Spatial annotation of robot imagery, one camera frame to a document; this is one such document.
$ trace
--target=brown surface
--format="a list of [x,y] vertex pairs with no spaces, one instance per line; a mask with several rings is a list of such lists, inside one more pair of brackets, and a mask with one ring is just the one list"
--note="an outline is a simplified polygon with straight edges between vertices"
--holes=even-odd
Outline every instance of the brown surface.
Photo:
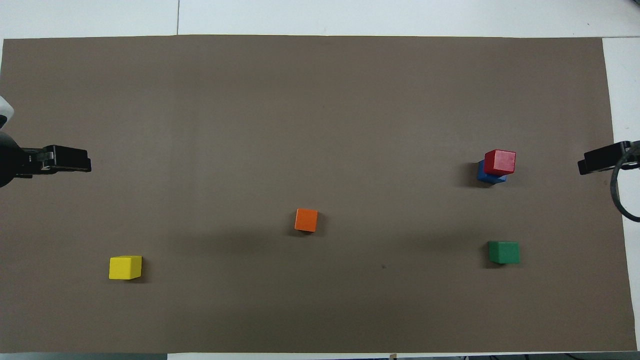
[[0,94],[93,160],[0,190],[2,352],[635,349],[599,39],[7,40]]

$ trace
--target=blue cube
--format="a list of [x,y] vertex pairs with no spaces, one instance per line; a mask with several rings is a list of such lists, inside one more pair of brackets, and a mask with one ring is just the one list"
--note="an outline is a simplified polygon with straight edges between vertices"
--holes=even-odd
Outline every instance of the blue cube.
[[507,181],[507,175],[495,176],[484,172],[484,160],[478,163],[478,180],[484,181],[490,184],[503,183]]

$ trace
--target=stacked blocks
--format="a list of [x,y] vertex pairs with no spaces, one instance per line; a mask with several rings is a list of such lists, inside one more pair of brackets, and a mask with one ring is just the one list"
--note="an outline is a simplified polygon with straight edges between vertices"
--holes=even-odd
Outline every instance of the stacked blocks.
[[515,171],[515,167],[515,152],[495,149],[487,152],[484,160],[478,163],[477,179],[491,184],[503,183],[507,181],[507,175]]
[[520,247],[513,241],[489,241],[489,260],[498,264],[519,264]]
[[109,279],[131,280],[142,275],[142,256],[116,256],[109,260]]
[[317,221],[317,210],[298,209],[296,211],[296,223],[294,225],[294,229],[313,233],[316,231]]

